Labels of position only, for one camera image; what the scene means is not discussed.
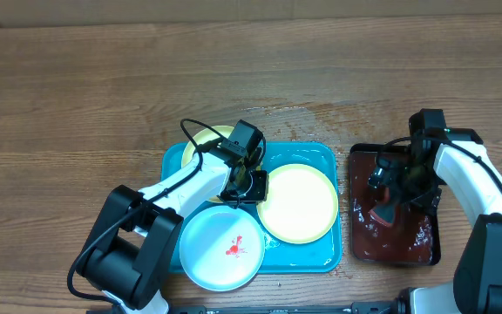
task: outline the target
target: blue tray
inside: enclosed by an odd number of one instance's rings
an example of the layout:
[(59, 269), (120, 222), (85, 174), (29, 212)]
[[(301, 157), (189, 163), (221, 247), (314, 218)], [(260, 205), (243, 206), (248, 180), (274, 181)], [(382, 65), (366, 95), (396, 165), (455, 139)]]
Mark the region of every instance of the blue tray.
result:
[[(262, 169), (268, 172), (274, 169), (299, 163), (317, 168), (323, 172), (334, 185), (336, 192), (336, 159), (330, 148), (321, 143), (314, 142), (269, 142), (267, 155), (263, 159)], [(181, 168), (181, 156), (186, 144), (180, 143), (170, 147), (164, 154), (162, 162), (162, 180), (174, 174)], [(206, 201), (200, 205), (184, 221), (185, 225), (206, 208), (218, 204)], [(319, 240), (307, 244), (290, 244), (276, 239), (269, 234), (262, 226), (257, 214), (256, 206), (245, 206), (242, 209), (251, 214), (261, 225), (265, 233), (265, 256), (259, 268), (260, 274), (280, 274), (280, 273), (322, 273), (333, 270), (342, 258), (342, 232), (340, 230), (340, 215), (336, 217), (335, 224)], [(173, 252), (170, 264), (171, 273), (183, 273), (181, 267), (179, 240)]]

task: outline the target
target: plate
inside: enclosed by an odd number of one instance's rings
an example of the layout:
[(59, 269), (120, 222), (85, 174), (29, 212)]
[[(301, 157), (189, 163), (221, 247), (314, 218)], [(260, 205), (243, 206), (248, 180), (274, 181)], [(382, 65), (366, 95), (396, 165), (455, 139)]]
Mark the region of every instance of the plate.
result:
[(265, 235), (242, 209), (214, 206), (198, 213), (180, 239), (183, 270), (200, 287), (228, 291), (251, 280), (262, 264)]
[[(218, 131), (220, 134), (224, 135), (225, 137), (229, 137), (232, 131), (234, 130), (233, 126), (213, 126), (213, 129)], [(201, 130), (197, 134), (193, 136), (193, 139), (197, 143), (197, 145), (204, 144), (210, 140), (216, 140), (218, 139), (218, 135), (216, 133), (210, 131), (209, 129), (205, 128), (204, 130)], [(195, 153), (195, 146), (193, 143), (189, 142), (187, 143), (187, 146), (183, 150), (183, 156), (181, 157), (181, 167), (184, 167), (186, 164), (191, 161), (193, 158), (193, 154)], [(222, 203), (222, 201), (214, 196), (209, 199), (211, 202), (215, 203)]]
[(335, 188), (319, 170), (302, 164), (278, 167), (268, 174), (267, 200), (257, 205), (268, 232), (293, 244), (324, 236), (338, 216)]

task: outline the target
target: red stain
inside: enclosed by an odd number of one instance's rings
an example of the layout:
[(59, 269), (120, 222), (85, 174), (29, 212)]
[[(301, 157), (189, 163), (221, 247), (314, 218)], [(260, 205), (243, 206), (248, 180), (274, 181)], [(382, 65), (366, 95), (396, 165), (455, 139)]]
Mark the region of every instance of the red stain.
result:
[(238, 235), (236, 241), (232, 241), (232, 243), (235, 242), (235, 245), (232, 245), (232, 247), (226, 251), (226, 255), (235, 255), (235, 258), (240, 258), (240, 253), (247, 253), (244, 248), (240, 248), (242, 238), (243, 236)]

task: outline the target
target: wooden tabletop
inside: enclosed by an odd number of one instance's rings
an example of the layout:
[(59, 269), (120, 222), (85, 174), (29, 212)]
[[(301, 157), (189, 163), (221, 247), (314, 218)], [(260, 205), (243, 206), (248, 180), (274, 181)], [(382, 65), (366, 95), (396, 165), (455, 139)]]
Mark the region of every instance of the wooden tabletop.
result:
[(424, 107), (477, 130), (502, 173), (502, 16), (0, 29), (0, 313), (101, 306), (68, 293), (67, 270), (113, 188), (159, 179), (164, 152), (186, 141), (182, 118), (328, 145), (344, 255), (327, 274), (259, 275), (226, 293), (170, 276), (170, 304), (348, 304), (450, 281), (470, 227), (448, 188), (437, 266), (349, 252), (350, 147), (407, 135)]

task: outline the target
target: yellow plate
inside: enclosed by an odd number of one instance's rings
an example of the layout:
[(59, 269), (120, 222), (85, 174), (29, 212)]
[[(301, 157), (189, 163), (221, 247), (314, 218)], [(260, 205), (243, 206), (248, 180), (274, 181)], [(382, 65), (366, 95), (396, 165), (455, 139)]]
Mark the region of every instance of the yellow plate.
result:
[[(234, 127), (233, 126), (213, 126), (213, 129), (218, 131), (220, 134), (228, 137), (228, 136), (230, 136), (230, 134), (234, 130)], [(210, 140), (218, 139), (218, 135), (216, 135), (216, 133), (214, 133), (206, 128), (206, 129), (198, 132), (197, 134), (195, 134), (195, 136), (193, 136), (193, 139), (195, 140), (197, 145), (200, 145), (200, 144), (204, 144)], [(181, 167), (184, 167), (186, 164), (189, 163), (189, 161), (191, 161), (191, 159), (193, 158), (194, 152), (195, 152), (195, 146), (191, 142), (187, 143), (187, 146), (185, 147), (185, 150), (183, 151), (183, 156), (181, 157)], [(218, 197), (216, 197), (216, 196), (211, 197), (209, 199), (209, 201), (215, 202), (215, 203), (222, 203), (222, 201), (219, 200)]]
[(304, 244), (324, 236), (338, 215), (335, 188), (322, 172), (300, 164), (268, 174), (267, 200), (257, 205), (262, 224), (284, 242)]

